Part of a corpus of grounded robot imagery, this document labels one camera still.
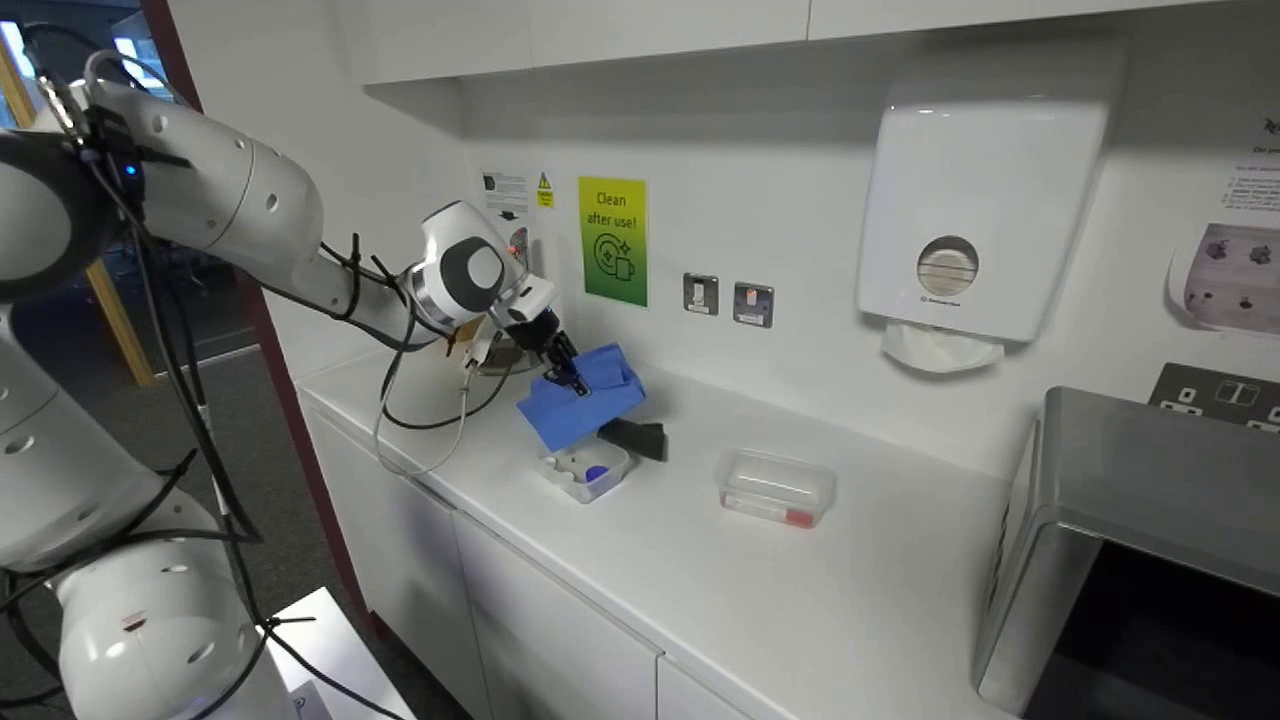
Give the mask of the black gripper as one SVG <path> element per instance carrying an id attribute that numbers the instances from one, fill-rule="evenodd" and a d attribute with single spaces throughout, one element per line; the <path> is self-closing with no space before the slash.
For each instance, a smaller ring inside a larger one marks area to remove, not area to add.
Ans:
<path id="1" fill-rule="evenodd" d="M 548 284 L 526 284 L 499 304 L 504 331 L 548 362 L 551 376 L 573 376 L 573 339 L 551 310 L 551 286 Z"/>

